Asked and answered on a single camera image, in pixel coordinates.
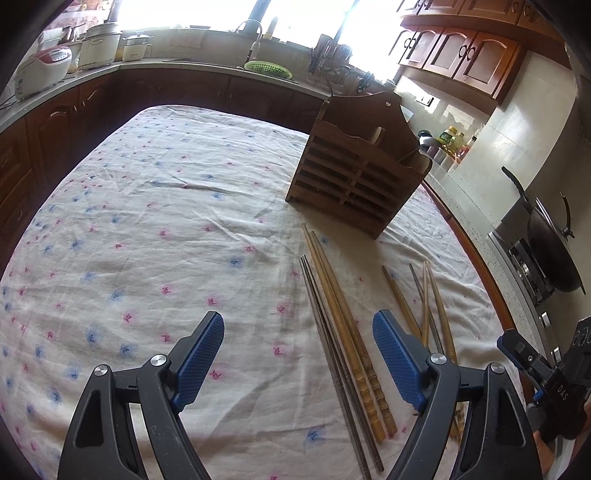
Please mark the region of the person's right hand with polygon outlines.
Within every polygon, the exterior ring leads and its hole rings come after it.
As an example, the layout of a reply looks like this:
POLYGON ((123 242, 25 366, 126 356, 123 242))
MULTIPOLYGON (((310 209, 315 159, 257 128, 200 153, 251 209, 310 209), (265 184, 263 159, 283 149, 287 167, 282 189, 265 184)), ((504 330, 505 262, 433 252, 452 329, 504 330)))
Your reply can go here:
POLYGON ((538 458, 544 479, 552 479, 554 477, 553 468, 556 463, 556 455, 554 450, 547 445, 541 438, 539 431, 533 433, 535 446, 538 453, 538 458))

